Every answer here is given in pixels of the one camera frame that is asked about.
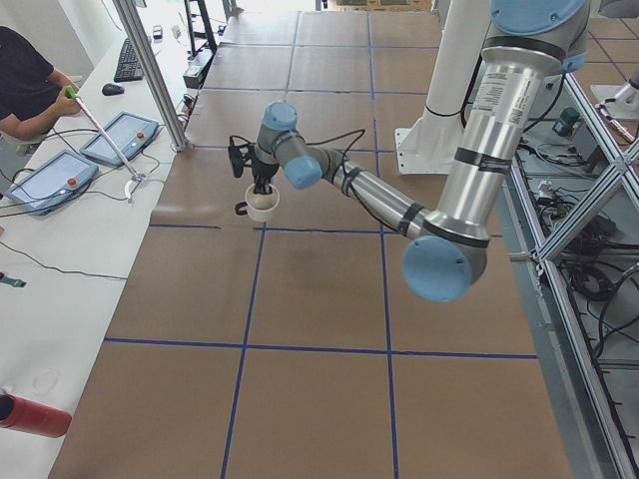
white wall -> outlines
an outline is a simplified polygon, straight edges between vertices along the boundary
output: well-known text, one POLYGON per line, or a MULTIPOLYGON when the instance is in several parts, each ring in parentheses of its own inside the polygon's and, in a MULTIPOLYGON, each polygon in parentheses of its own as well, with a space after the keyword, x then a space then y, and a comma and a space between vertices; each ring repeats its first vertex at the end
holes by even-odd
POLYGON ((13 27, 53 65, 68 75, 87 76, 93 70, 58 0, 2 0, 13 27))
POLYGON ((13 30, 17 30, 18 28, 11 13, 5 8, 4 2, 0 2, 0 25, 4 25, 13 30))
POLYGON ((101 0, 58 0, 86 54, 96 65, 119 37, 101 0))

label sticker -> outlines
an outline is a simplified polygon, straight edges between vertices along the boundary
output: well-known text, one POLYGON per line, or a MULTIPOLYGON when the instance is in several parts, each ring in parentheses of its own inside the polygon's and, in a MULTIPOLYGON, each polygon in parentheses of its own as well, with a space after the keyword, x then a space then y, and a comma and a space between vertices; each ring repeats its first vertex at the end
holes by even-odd
POLYGON ((494 117, 498 123, 522 128, 539 84, 536 77, 521 73, 487 73, 479 86, 472 110, 494 117))

red bottle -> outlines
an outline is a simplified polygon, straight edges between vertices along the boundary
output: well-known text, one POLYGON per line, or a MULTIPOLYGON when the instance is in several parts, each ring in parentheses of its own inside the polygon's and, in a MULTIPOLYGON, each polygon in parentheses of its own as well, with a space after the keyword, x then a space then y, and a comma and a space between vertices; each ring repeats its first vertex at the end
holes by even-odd
POLYGON ((66 434, 71 414, 60 409, 16 397, 0 395, 0 427, 47 437, 66 434))

hand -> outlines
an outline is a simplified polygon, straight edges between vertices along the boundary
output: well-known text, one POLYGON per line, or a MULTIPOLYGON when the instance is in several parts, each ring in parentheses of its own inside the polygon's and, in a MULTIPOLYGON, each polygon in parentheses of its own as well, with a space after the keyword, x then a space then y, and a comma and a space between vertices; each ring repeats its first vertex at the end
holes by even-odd
POLYGON ((66 87, 60 90, 58 98, 53 105, 56 109, 56 113, 61 117, 67 115, 75 115, 76 113, 80 112, 80 105, 78 105, 78 102, 67 97, 66 87))

green handle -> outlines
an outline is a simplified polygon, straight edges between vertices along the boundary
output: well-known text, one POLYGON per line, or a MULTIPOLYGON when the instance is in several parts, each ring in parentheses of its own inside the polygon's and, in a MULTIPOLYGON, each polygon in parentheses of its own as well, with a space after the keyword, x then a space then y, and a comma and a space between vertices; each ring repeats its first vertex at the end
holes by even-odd
POLYGON ((67 87, 67 97, 69 97, 72 100, 75 100, 77 97, 76 91, 73 89, 72 86, 67 87))

